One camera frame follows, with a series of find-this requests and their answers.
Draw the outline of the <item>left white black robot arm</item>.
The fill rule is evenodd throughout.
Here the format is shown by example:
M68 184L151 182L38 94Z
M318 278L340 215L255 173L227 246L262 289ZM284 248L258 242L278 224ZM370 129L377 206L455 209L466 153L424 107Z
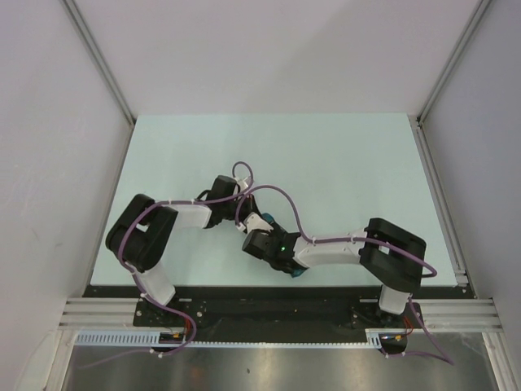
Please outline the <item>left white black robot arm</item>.
M168 326L182 314L176 288L165 274L161 258L171 234L184 229L210 229L234 219L239 201L252 204L247 191L253 177L219 175L212 187L191 200L156 201L137 194L117 218L105 239L107 250L130 273L151 315Z

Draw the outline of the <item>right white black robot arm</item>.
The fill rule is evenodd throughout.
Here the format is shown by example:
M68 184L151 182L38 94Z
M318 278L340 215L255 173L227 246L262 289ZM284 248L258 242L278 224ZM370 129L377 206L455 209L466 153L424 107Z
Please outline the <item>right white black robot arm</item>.
M362 266L382 284L375 316L385 327L405 317L427 268L427 242L382 218L372 218L367 227L341 238L306 240L256 213L239 223L238 230L246 235L245 253L293 278L319 266Z

